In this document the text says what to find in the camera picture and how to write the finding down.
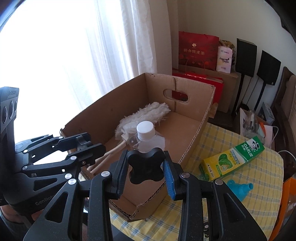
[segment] toothpaste box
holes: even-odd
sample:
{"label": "toothpaste box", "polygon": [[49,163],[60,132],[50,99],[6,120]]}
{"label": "toothpaste box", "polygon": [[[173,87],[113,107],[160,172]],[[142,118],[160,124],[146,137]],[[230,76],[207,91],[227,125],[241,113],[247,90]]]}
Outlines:
{"label": "toothpaste box", "polygon": [[200,171],[207,181],[222,177],[253,160],[264,151],[258,137],[254,137],[234,148],[204,159]]}

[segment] cardboard box on floor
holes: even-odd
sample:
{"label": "cardboard box on floor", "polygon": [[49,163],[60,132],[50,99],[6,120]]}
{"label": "cardboard box on floor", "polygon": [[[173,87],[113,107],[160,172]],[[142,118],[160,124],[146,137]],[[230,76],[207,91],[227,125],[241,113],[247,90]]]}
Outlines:
{"label": "cardboard box on floor", "polygon": [[[188,100],[181,102],[165,97],[167,89],[186,93]],[[215,87],[194,80],[163,74],[142,74],[87,107],[61,129],[61,134],[69,137],[87,132],[93,144],[102,143],[108,151],[118,144],[114,134],[122,118],[149,103],[165,102],[171,111],[155,129],[165,137],[165,149],[173,162],[185,167],[207,123],[214,91]],[[112,161],[117,161],[120,154]],[[109,206],[128,222],[148,218],[167,194],[164,185],[164,179],[134,185],[127,177],[121,198],[110,200]]]}
{"label": "cardboard box on floor", "polygon": [[231,72],[230,74],[227,74],[223,72],[212,71],[209,69],[202,69],[202,68],[197,68],[193,66],[185,66],[185,65],[179,64],[179,71],[185,72],[185,70],[192,71],[197,74],[206,74],[211,77],[219,77],[223,79],[224,86],[223,86],[222,96],[218,104],[217,110],[227,113],[229,110],[231,100],[234,97],[235,86],[237,84],[237,81],[239,80],[238,73]]}

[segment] white canister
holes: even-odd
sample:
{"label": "white canister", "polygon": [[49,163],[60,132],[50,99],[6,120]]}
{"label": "white canister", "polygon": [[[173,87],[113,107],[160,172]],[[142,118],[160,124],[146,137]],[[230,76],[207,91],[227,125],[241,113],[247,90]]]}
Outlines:
{"label": "white canister", "polygon": [[216,71],[230,73],[232,61],[232,49],[219,46]]}

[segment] gift bag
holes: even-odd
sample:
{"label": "gift bag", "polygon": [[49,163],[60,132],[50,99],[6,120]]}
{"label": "gift bag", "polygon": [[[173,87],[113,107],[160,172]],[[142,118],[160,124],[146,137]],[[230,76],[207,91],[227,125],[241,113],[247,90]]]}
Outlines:
{"label": "gift bag", "polygon": [[218,37],[180,31],[179,64],[215,70],[218,46]]}

